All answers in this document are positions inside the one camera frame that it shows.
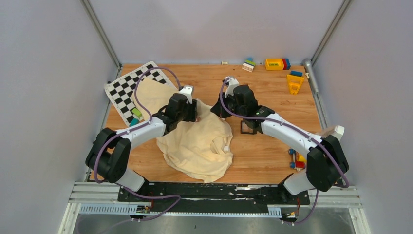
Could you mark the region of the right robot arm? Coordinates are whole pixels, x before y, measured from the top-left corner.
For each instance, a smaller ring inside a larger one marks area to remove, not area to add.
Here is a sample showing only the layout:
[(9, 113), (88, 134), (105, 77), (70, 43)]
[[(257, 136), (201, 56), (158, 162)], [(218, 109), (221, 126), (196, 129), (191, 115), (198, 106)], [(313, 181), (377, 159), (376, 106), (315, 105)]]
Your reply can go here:
[(349, 164), (340, 143), (342, 126), (335, 126), (329, 135), (310, 133), (283, 119), (274, 110), (259, 105), (248, 85), (229, 81), (221, 86), (218, 101), (211, 111), (220, 118), (239, 117), (250, 129), (278, 139), (304, 156), (306, 168), (288, 175), (279, 184), (278, 197), (283, 203), (293, 202), (303, 191), (326, 192), (333, 186), (350, 186), (345, 175)]

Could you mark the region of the cream yellow garment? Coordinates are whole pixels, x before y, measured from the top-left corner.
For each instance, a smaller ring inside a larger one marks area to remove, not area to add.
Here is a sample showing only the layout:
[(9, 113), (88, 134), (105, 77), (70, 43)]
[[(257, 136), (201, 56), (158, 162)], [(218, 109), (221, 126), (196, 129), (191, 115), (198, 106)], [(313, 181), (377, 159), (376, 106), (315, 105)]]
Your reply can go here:
[[(143, 119), (147, 120), (150, 114), (167, 105), (177, 92), (174, 86), (144, 78), (132, 99)], [(198, 100), (197, 122), (181, 121), (171, 133), (156, 139), (170, 167), (205, 183), (222, 178), (233, 159), (229, 149), (233, 138), (231, 127), (210, 109), (211, 106)]]

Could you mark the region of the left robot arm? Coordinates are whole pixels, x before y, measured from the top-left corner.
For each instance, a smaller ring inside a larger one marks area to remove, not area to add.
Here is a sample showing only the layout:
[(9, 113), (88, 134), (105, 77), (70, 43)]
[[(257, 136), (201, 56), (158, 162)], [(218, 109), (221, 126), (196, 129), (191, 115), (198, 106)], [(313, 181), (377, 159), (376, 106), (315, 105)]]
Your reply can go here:
[(149, 196), (147, 180), (128, 168), (130, 152), (141, 144), (174, 131), (181, 121), (195, 122), (198, 101), (181, 93), (173, 94), (167, 105), (147, 121), (114, 131), (105, 128), (96, 136), (85, 164), (109, 183), (128, 188), (137, 201)]

